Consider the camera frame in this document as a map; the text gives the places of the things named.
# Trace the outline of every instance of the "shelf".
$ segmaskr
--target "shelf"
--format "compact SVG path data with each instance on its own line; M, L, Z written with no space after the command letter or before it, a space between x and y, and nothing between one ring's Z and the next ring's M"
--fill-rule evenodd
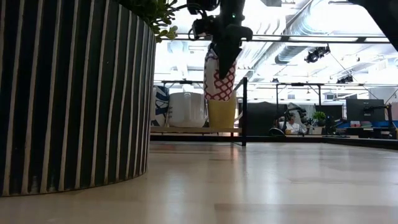
M152 133L241 133L241 128L150 127Z

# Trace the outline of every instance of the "striped planter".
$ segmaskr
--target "striped planter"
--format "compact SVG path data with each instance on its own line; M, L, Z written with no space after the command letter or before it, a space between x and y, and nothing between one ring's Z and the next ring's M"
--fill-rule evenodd
M147 170L155 39L112 0L2 0L0 196Z

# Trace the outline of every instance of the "blue and white patterned cup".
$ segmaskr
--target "blue and white patterned cup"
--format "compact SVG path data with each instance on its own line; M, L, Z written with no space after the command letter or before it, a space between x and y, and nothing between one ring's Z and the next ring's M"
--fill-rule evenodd
M164 127L169 111L169 89L164 86L154 86L152 93L152 114L150 125Z

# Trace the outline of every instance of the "green plant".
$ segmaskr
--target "green plant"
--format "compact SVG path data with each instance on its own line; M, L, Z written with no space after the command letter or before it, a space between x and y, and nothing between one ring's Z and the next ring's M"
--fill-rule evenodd
M167 27L175 20L173 7L177 0L116 0L117 3L139 16L156 36L156 42L160 43L162 37L175 39L177 26Z
M317 111L312 115L313 119L317 119L319 121L323 121L326 119L326 114L322 111Z

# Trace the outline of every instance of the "person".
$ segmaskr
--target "person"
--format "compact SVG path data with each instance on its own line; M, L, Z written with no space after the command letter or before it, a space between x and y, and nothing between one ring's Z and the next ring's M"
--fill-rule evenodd
M282 129L284 122L280 122L279 126ZM307 128L304 125L300 125L295 123L294 117L291 116L289 120L286 122L286 130L285 133L287 134L302 134L307 133Z

